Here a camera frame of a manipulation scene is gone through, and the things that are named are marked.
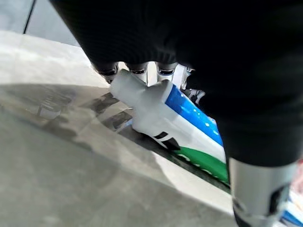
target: gray floor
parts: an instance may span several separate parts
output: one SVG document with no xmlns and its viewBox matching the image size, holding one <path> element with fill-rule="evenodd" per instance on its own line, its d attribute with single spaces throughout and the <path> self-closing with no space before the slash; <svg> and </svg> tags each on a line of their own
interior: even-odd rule
<svg viewBox="0 0 303 227">
<path fill-rule="evenodd" d="M 2 227 L 234 226 L 230 216 L 3 109 L 0 122 Z"/>
<path fill-rule="evenodd" d="M 79 47 L 0 31 L 0 76 L 1 227 L 235 226 L 229 194 L 119 134 Z"/>
</svg>

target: silver cylinder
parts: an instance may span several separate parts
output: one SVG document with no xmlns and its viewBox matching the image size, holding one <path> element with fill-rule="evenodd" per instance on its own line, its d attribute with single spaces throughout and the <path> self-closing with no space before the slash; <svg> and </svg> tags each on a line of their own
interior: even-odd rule
<svg viewBox="0 0 303 227">
<path fill-rule="evenodd" d="M 178 63 L 172 63 L 172 64 L 163 64 L 160 62 L 156 62 L 157 67 L 157 81 L 162 81 L 165 79 L 168 79 L 172 81 L 174 77 L 175 68 L 178 65 Z"/>
</svg>

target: black fabric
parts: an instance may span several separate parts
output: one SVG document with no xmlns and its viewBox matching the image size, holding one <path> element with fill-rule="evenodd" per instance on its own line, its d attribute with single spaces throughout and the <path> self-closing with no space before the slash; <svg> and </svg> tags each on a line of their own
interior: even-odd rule
<svg viewBox="0 0 303 227">
<path fill-rule="evenodd" d="M 301 155 L 303 3 L 295 0 L 52 0 L 90 61 L 196 69 L 228 157 L 281 166 Z"/>
</svg>

